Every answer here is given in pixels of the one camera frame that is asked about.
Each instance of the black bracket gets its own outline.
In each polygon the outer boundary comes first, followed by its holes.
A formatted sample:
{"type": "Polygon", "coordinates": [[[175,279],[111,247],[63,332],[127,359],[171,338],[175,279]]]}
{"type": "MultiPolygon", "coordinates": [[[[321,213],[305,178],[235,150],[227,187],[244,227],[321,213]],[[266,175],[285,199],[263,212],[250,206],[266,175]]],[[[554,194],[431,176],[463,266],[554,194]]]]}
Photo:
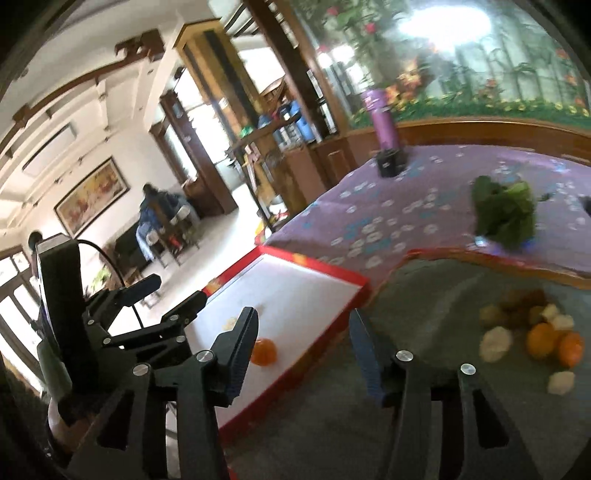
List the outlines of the black bracket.
{"type": "Polygon", "coordinates": [[[166,404],[175,401],[183,480],[229,480],[215,407],[230,406],[240,394],[257,335],[258,315],[247,307],[211,350],[176,366],[133,366],[104,403],[67,473],[80,480],[166,478],[166,404]]]}
{"type": "Polygon", "coordinates": [[[473,365],[431,367],[376,333],[359,310],[350,315],[349,333],[369,394],[382,408],[394,407],[378,479],[424,478],[431,402],[441,401],[441,480],[541,480],[515,424],[473,365]]]}

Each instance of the leafy green vegetable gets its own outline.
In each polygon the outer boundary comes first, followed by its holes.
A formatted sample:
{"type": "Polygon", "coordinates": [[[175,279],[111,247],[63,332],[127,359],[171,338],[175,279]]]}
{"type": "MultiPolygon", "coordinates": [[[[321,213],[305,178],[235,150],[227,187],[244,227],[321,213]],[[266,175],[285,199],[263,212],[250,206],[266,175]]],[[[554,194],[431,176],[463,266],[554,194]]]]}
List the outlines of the leafy green vegetable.
{"type": "MultiPolygon", "coordinates": [[[[550,198],[543,195],[540,201],[550,198]]],[[[530,185],[518,181],[502,185],[480,176],[472,186],[476,235],[485,236],[507,250],[518,249],[535,233],[535,203],[530,185]]]]}

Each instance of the potato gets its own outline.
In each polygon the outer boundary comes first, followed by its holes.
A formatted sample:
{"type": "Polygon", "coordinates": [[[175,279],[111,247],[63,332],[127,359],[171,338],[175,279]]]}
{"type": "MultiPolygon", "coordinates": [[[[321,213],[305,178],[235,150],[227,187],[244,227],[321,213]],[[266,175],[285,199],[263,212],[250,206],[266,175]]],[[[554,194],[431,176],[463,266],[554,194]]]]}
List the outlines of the potato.
{"type": "Polygon", "coordinates": [[[542,311],[542,317],[544,317],[544,320],[546,320],[546,322],[549,322],[559,313],[560,311],[558,307],[553,303],[550,303],[549,305],[546,305],[546,308],[542,311]]]}
{"type": "Polygon", "coordinates": [[[499,361],[511,348],[513,335],[503,327],[495,327],[486,332],[480,342],[480,358],[485,362],[499,361]]]}
{"type": "Polygon", "coordinates": [[[527,307],[519,307],[509,313],[507,327],[510,329],[527,327],[530,322],[530,310],[527,307]]]}
{"type": "Polygon", "coordinates": [[[542,317],[542,312],[544,311],[545,307],[535,306],[530,308],[530,313],[528,316],[528,322],[530,325],[535,325],[536,323],[542,322],[544,319],[542,317]]]}
{"type": "Polygon", "coordinates": [[[570,315],[557,315],[549,323],[554,327],[554,330],[574,329],[574,320],[570,315]]]}
{"type": "Polygon", "coordinates": [[[516,289],[510,290],[503,294],[499,305],[506,312],[511,312],[519,307],[524,297],[528,294],[528,290],[516,289]]]}
{"type": "Polygon", "coordinates": [[[480,309],[480,324],[484,328],[506,325],[509,316],[498,305],[487,305],[480,309]]]}
{"type": "Polygon", "coordinates": [[[537,288],[536,290],[530,290],[525,294],[522,298],[522,303],[524,307],[528,308],[544,307],[548,305],[548,300],[546,299],[544,290],[537,288]]]}
{"type": "Polygon", "coordinates": [[[550,375],[548,393],[552,395],[566,395],[574,388],[574,373],[569,371],[556,372],[550,375]]]}

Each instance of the ceiling light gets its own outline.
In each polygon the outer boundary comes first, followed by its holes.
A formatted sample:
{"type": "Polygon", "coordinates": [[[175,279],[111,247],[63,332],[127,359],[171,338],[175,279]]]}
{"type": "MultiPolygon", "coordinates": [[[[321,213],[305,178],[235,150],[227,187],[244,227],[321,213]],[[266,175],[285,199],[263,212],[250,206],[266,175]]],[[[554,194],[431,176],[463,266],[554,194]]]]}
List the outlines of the ceiling light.
{"type": "Polygon", "coordinates": [[[429,7],[402,21],[399,28],[410,37],[428,38],[439,50],[453,51],[488,35],[491,20],[479,8],[429,7]]]}

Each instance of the wooden beam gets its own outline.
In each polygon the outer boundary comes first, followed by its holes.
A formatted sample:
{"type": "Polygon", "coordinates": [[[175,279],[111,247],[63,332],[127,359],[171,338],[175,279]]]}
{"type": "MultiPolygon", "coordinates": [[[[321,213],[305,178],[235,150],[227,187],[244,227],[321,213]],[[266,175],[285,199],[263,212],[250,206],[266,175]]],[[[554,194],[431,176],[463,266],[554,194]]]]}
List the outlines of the wooden beam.
{"type": "Polygon", "coordinates": [[[251,134],[241,138],[239,141],[232,145],[232,150],[241,150],[242,147],[251,144],[257,141],[259,138],[263,138],[266,135],[271,135],[275,130],[279,130],[280,128],[286,127],[287,125],[291,125],[297,122],[301,118],[301,114],[297,113],[287,120],[273,120],[270,124],[265,125],[264,127],[257,128],[251,134]]]}
{"type": "Polygon", "coordinates": [[[275,52],[275,56],[285,72],[285,82],[299,103],[302,115],[310,126],[316,128],[320,139],[328,137],[330,131],[320,112],[319,99],[314,85],[308,77],[309,68],[299,51],[294,49],[265,0],[244,0],[244,4],[250,10],[258,28],[267,39],[267,43],[275,52]]]}
{"type": "MultiPolygon", "coordinates": [[[[203,35],[209,48],[213,52],[213,55],[216,57],[217,62],[220,64],[224,77],[226,77],[230,84],[230,88],[234,91],[236,99],[244,110],[249,123],[253,126],[258,126],[259,113],[252,104],[251,98],[246,92],[245,85],[234,68],[232,61],[222,44],[222,40],[218,37],[215,30],[206,30],[203,35]]],[[[244,68],[244,65],[240,63],[239,67],[244,68]]]]}
{"type": "Polygon", "coordinates": [[[289,28],[294,34],[295,39],[298,42],[301,56],[318,81],[320,90],[322,90],[322,93],[324,94],[324,98],[326,99],[326,103],[329,107],[330,113],[332,113],[339,133],[344,134],[350,128],[349,118],[347,117],[343,106],[340,104],[339,99],[336,97],[330,83],[326,79],[324,71],[318,64],[316,51],[314,50],[310,39],[296,17],[291,5],[286,0],[274,0],[274,2],[277,11],[283,15],[283,20],[287,22],[287,25],[289,25],[289,28]]]}
{"type": "Polygon", "coordinates": [[[226,32],[232,28],[234,23],[236,23],[236,21],[238,20],[238,17],[240,17],[240,15],[242,15],[242,12],[244,12],[245,8],[246,7],[244,6],[243,3],[240,3],[238,5],[237,9],[230,17],[230,20],[228,20],[228,22],[226,23],[226,25],[223,28],[226,32]]]}
{"type": "Polygon", "coordinates": [[[88,82],[90,80],[94,80],[98,82],[98,80],[109,73],[112,73],[116,70],[122,69],[136,61],[143,60],[145,58],[149,59],[158,59],[160,53],[164,53],[164,44],[162,43],[162,39],[160,39],[160,43],[155,39],[154,32],[146,32],[146,34],[142,34],[140,38],[143,39],[145,44],[142,44],[140,50],[127,55],[123,60],[116,61],[114,63],[110,63],[103,67],[99,67],[94,69],[90,72],[87,72],[79,77],[69,81],[68,83],[62,85],[61,87],[55,89],[53,92],[49,93],[47,96],[43,97],[39,102],[35,105],[30,107],[29,105],[24,105],[20,108],[12,117],[15,124],[12,126],[10,131],[6,134],[6,136],[0,142],[0,153],[4,152],[4,149],[8,146],[14,136],[23,128],[27,126],[28,121],[37,113],[44,110],[50,103],[54,100],[58,99],[68,91],[72,90],[74,87],[81,85],[84,82],[88,82]]]}
{"type": "Polygon", "coordinates": [[[252,24],[255,22],[255,19],[250,17],[249,20],[247,20],[247,22],[241,26],[238,30],[236,30],[236,33],[234,33],[234,37],[239,37],[240,35],[242,35],[246,30],[248,30],[249,28],[252,27],[252,24]]]}
{"type": "MultiPolygon", "coordinates": [[[[92,102],[98,101],[96,87],[91,86],[90,82],[85,83],[85,86],[86,85],[89,85],[87,89],[80,90],[76,95],[69,96],[68,103],[58,110],[59,114],[54,116],[54,119],[56,119],[58,124],[65,125],[69,123],[79,109],[84,108],[92,102]]],[[[25,131],[17,141],[13,142],[10,149],[13,150],[15,155],[18,153],[19,156],[23,155],[24,157],[28,157],[30,154],[34,153],[35,145],[40,142],[44,143],[47,140],[47,137],[54,133],[55,128],[56,126],[54,124],[48,122],[35,130],[25,131]]],[[[4,188],[4,183],[7,181],[8,177],[16,168],[18,168],[18,166],[18,162],[10,163],[7,157],[2,157],[0,159],[0,192],[4,188]]]]}

